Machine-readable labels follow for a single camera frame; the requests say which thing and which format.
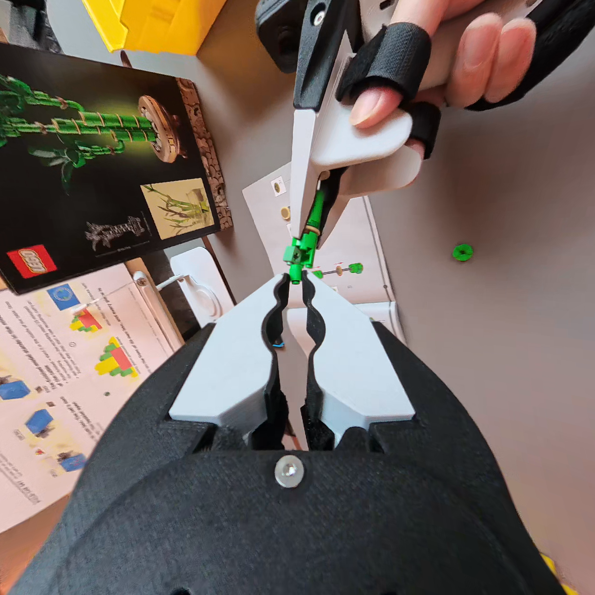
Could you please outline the grey desk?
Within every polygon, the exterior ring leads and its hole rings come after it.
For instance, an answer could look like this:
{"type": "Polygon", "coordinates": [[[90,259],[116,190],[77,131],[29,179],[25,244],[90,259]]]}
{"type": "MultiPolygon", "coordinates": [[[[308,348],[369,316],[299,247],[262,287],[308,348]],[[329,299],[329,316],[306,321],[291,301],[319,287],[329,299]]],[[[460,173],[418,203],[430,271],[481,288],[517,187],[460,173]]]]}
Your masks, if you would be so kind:
{"type": "MultiPolygon", "coordinates": [[[[234,221],[209,241],[236,301],[272,277],[242,190],[292,145],[294,77],[256,4],[227,1],[197,57],[127,52],[196,83],[234,221]]],[[[539,549],[594,594],[594,32],[519,102],[445,109],[415,182],[369,199],[408,346],[480,427],[539,549]]]]}

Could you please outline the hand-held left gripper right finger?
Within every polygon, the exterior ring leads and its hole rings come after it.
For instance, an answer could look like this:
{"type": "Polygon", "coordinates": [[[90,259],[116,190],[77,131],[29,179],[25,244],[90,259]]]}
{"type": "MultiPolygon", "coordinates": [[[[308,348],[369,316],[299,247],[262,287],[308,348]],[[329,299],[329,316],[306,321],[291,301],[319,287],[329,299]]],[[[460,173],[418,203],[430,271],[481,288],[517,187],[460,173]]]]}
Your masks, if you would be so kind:
{"type": "Polygon", "coordinates": [[[409,422],[415,410],[378,331],[388,329],[310,272],[302,274],[308,355],[301,408],[310,451],[334,450],[352,428],[409,422]]]}

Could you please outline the open instruction booklet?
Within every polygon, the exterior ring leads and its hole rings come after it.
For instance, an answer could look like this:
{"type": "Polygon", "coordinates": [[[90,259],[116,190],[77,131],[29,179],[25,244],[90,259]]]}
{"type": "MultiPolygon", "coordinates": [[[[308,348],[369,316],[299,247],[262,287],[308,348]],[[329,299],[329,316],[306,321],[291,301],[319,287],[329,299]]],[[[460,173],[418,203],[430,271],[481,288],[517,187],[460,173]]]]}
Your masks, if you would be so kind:
{"type": "MultiPolygon", "coordinates": [[[[289,271],[282,257],[291,243],[288,163],[242,191],[274,274],[289,271]]],[[[370,200],[354,197],[322,249],[313,272],[366,316],[381,322],[404,344],[396,296],[370,200]]]]}

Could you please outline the yellow plastic piece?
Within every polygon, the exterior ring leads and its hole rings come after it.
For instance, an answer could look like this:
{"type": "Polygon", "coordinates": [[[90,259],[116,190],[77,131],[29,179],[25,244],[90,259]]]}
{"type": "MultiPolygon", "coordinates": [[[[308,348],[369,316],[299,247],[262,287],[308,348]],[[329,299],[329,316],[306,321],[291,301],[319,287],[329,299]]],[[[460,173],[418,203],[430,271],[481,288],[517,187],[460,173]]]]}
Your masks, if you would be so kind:
{"type": "Polygon", "coordinates": [[[576,594],[576,591],[572,587],[561,582],[555,562],[549,556],[543,553],[540,553],[540,555],[554,577],[557,579],[565,594],[576,594]]]}

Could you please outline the black brick set box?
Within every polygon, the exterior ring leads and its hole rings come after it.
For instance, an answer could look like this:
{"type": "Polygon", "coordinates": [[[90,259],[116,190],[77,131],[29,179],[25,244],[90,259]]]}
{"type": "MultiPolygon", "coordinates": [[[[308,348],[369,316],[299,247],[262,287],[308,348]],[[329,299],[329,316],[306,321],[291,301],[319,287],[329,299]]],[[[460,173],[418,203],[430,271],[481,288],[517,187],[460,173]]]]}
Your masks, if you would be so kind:
{"type": "Polygon", "coordinates": [[[231,227],[195,82],[1,44],[1,280],[11,292],[231,227]]]}

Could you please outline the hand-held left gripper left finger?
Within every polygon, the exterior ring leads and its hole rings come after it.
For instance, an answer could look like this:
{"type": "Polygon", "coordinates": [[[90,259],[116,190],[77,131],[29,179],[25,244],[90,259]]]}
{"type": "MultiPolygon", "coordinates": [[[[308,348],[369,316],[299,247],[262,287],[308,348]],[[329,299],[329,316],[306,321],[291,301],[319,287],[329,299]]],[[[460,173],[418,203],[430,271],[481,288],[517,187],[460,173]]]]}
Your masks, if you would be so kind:
{"type": "Polygon", "coordinates": [[[249,438],[256,450],[282,450],[288,421],[272,342],[283,331],[287,273],[267,281],[212,327],[169,416],[205,422],[249,438]]]}

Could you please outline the printed paper leaflet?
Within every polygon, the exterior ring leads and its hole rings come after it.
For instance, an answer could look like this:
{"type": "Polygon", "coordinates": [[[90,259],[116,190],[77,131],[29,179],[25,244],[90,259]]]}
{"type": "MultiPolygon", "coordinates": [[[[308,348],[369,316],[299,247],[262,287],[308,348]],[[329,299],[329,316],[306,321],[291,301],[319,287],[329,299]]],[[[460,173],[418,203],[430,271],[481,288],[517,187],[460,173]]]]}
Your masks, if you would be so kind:
{"type": "Polygon", "coordinates": [[[1,291],[1,532],[70,493],[130,396],[173,353],[124,264],[1,291]]]}

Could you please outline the white plastic holder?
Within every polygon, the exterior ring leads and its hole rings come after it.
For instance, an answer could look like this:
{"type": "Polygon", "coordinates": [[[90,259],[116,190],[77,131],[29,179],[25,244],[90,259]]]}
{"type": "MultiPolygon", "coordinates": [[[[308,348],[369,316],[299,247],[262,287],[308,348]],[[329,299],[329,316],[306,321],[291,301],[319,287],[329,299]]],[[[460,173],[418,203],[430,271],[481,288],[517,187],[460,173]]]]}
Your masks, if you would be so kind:
{"type": "Polygon", "coordinates": [[[216,323],[234,307],[226,281],[206,248],[175,255],[170,266],[200,327],[216,323]]]}

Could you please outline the dark grey object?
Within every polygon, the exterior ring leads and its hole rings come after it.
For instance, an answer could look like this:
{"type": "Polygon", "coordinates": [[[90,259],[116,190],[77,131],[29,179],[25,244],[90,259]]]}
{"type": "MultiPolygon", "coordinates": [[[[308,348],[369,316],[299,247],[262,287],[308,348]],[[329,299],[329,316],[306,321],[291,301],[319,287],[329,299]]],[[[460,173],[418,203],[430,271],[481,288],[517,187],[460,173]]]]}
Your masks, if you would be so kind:
{"type": "Polygon", "coordinates": [[[1,41],[63,54],[49,23],[46,1],[1,1],[1,41]]]}

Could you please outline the green brick bamboo stalk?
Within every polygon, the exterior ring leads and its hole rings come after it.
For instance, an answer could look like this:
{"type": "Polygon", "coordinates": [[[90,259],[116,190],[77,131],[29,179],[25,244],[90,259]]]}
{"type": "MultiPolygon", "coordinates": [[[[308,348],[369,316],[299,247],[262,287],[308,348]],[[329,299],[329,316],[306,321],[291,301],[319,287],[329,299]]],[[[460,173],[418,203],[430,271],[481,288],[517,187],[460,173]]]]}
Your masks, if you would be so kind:
{"type": "Polygon", "coordinates": [[[288,274],[292,285],[299,285],[303,270],[312,269],[314,265],[318,238],[322,230],[324,202],[325,192],[318,189],[301,237],[294,237],[284,251],[283,262],[289,267],[288,274]]]}

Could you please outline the yellow box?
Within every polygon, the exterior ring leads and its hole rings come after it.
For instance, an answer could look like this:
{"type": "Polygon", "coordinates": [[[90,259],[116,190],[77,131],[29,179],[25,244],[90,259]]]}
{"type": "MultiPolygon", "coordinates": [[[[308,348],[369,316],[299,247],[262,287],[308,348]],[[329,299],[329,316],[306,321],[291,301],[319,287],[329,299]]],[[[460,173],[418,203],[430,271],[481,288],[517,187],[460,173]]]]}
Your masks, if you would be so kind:
{"type": "Polygon", "coordinates": [[[111,53],[195,56],[226,1],[83,1],[111,53]]]}

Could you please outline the pale strip with screw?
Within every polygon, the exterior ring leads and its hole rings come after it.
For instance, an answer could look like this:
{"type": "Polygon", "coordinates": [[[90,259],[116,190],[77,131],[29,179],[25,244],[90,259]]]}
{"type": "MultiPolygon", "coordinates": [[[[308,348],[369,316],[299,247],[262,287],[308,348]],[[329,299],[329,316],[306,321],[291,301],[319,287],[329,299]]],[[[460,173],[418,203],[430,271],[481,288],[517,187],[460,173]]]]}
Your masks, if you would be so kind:
{"type": "Polygon", "coordinates": [[[126,261],[125,265],[169,346],[174,352],[179,350],[184,345],[184,339],[143,259],[134,258],[126,261]]]}

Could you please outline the person's right hand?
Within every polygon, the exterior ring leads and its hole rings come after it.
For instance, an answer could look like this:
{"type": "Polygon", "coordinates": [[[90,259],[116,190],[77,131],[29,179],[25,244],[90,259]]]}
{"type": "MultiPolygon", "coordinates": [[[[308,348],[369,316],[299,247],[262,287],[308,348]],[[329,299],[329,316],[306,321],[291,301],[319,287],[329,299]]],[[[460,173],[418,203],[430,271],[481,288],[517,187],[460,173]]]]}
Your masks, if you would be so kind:
{"type": "Polygon", "coordinates": [[[341,91],[353,100],[349,123],[368,130],[397,109],[413,120],[406,145],[427,160],[442,107],[466,108],[505,99],[526,75],[537,39],[527,17],[504,23],[495,12],[476,16],[460,32],[442,76],[424,83],[439,27],[480,1],[398,1],[391,20],[357,51],[341,91]]]}

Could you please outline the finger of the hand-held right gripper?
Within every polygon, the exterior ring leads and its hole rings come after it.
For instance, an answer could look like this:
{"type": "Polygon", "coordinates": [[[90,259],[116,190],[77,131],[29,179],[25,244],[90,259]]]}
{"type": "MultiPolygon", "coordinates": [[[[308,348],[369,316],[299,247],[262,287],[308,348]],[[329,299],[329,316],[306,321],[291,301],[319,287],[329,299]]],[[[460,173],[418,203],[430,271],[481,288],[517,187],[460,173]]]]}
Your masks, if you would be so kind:
{"type": "Polygon", "coordinates": [[[347,167],[332,169],[325,179],[321,176],[317,182],[316,191],[323,194],[321,221],[318,227],[320,231],[317,243],[318,249],[322,248],[323,244],[328,240],[345,210],[348,199],[341,197],[341,184],[347,170],[347,167]]]}
{"type": "Polygon", "coordinates": [[[301,237],[314,203],[316,185],[331,158],[331,125],[329,109],[296,109],[293,117],[292,160],[290,178],[291,230],[301,237]]]}

